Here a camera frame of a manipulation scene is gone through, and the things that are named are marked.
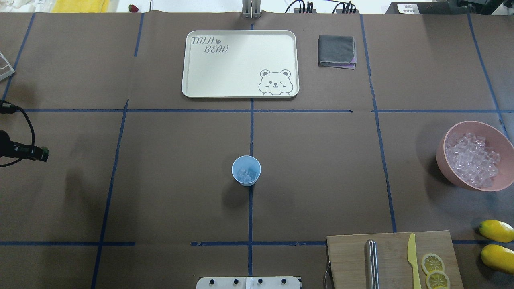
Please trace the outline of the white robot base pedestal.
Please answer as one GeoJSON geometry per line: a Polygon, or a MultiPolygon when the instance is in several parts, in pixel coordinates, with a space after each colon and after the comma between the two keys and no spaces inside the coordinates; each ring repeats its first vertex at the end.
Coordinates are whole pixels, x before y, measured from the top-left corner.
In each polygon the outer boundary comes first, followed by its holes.
{"type": "Polygon", "coordinates": [[[295,276],[202,277],[197,289],[301,289],[301,278],[295,276]]]}

